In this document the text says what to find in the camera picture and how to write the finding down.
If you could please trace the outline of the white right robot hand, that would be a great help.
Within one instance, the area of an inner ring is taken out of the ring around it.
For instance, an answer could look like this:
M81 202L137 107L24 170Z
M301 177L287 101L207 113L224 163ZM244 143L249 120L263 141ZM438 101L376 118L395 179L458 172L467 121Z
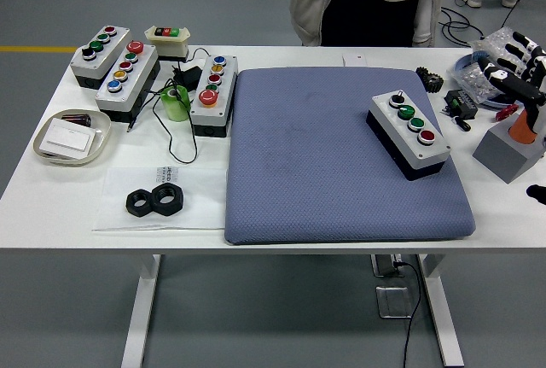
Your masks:
M513 134L511 137L520 143L532 143L536 135L545 131L545 50L519 32L513 31L512 39L504 49L515 55L522 66L501 57L494 61L481 57L478 64L495 88L524 105L524 123L520 126L525 134L531 133L532 140L524 141Z

